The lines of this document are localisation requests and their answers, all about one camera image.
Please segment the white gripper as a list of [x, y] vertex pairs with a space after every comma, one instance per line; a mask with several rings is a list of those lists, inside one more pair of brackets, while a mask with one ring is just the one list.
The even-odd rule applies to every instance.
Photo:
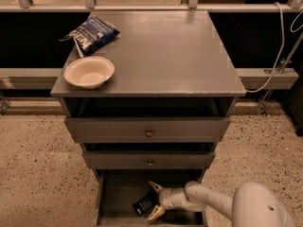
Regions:
[[156, 205], [148, 216], [148, 221], [156, 220], [161, 217], [166, 210], [184, 208], [187, 196], [183, 188], [164, 188], [158, 183], [149, 181], [152, 189], [159, 193], [160, 206]]

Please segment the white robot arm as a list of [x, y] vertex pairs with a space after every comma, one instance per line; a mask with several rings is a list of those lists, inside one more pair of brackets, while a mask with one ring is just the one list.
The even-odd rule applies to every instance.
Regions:
[[202, 212], [208, 205], [232, 222], [232, 227], [295, 227], [283, 204], [264, 185], [242, 183], [232, 197], [191, 181], [182, 188], [165, 188], [149, 181], [158, 194], [158, 205], [148, 220], [161, 217], [166, 211], [183, 209]]

